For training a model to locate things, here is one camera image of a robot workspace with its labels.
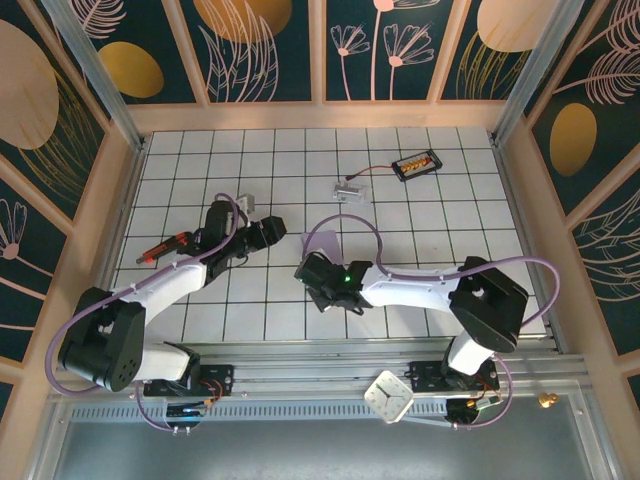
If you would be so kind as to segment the black board with yellow connectors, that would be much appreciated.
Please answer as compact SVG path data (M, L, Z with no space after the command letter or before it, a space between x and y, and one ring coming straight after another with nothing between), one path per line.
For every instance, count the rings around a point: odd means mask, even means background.
M426 150L409 157L394 161L391 164L396 177L400 182L427 175L441 169L442 161L433 150Z

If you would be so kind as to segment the red and black tool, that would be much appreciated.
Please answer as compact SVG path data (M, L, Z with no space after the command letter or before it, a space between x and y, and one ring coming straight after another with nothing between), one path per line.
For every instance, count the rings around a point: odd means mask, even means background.
M187 253L193 246L193 233L181 232L162 241L160 244L144 252L136 259L138 265L152 263L172 252Z

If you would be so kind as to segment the aluminium corner post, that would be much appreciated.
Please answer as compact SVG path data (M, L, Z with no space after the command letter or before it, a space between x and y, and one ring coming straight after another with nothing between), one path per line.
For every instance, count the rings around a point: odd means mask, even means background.
M551 63L557 56L571 28L576 23L584 0L559 0L550 19L544 26L541 36L529 55L515 85L509 94L504 109L491 134L492 145L503 147L524 108L541 83Z
M106 40L127 13L124 0L39 0L89 83L128 144L137 152L143 137L100 58L94 40Z

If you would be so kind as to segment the base controller board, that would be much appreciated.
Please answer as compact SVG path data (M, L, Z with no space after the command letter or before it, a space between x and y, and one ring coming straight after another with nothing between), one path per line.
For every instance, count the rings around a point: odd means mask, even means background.
M187 402L187 403L169 403L166 407L165 417L167 419L175 419L179 421L183 419L188 421L193 418L203 417L209 410L207 400Z
M502 398L499 396L447 399L445 420L457 425L471 425L478 419L482 410L501 403Z

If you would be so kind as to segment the clear plastic metal part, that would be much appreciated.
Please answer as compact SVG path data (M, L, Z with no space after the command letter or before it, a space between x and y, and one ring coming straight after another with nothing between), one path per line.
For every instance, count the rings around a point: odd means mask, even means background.
M332 198L339 203L367 204L370 202L369 190L366 185L338 181L333 186Z

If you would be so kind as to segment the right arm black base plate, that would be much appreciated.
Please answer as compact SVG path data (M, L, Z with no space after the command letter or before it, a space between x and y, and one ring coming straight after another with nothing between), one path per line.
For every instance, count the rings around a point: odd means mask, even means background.
M447 367L443 362L414 361L404 376L415 393L464 393L500 389L498 373L492 360L484 361L477 373L466 375Z

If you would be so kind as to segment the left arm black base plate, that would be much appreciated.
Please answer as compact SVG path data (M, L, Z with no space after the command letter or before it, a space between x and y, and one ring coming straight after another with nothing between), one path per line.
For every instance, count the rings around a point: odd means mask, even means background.
M144 385L146 397L225 397L234 384L232 365L201 365L199 376L189 388L168 380L153 380Z

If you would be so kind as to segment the left base controller board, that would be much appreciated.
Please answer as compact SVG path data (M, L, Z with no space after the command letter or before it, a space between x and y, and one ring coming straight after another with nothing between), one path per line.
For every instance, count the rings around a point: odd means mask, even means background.
M166 407L165 417L167 419L175 419L179 421L183 419L188 421L193 418L203 417L209 410L207 400L187 402L187 403L169 403Z

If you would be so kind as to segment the aluminium table frame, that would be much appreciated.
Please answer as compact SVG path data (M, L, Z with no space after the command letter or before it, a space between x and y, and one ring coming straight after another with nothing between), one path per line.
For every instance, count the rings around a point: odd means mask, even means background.
M400 182L394 161L433 150L441 169ZM356 316L320 313L295 281L300 235L335 230L347 260L382 245L392 267L441 269L469 255L537 253L582 285L574 224L554 204L544 167L525 135L503 155L481 128L282 129L157 132L152 136L112 277L138 282L165 260L138 265L159 241L201 226L217 193L256 198L256 218L280 216L275 246L236 260L203 290L146 329L151 343L183 343L208 363L231 363L248 390L320 382L355 385L393 355L438 353L461 330L449 315L383 307ZM338 181L370 188L367 204L332 198Z

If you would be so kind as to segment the right base controller board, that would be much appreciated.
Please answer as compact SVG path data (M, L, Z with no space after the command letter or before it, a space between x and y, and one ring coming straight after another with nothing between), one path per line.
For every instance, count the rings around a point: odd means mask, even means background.
M445 420L457 425L471 425L478 419L482 410L501 403L502 398L499 396L447 399Z

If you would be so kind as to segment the white square clock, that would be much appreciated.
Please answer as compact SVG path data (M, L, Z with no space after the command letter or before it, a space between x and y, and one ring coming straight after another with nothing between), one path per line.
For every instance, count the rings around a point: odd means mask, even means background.
M393 424L411 408L414 393L399 377L384 370L365 391L364 401L385 423Z

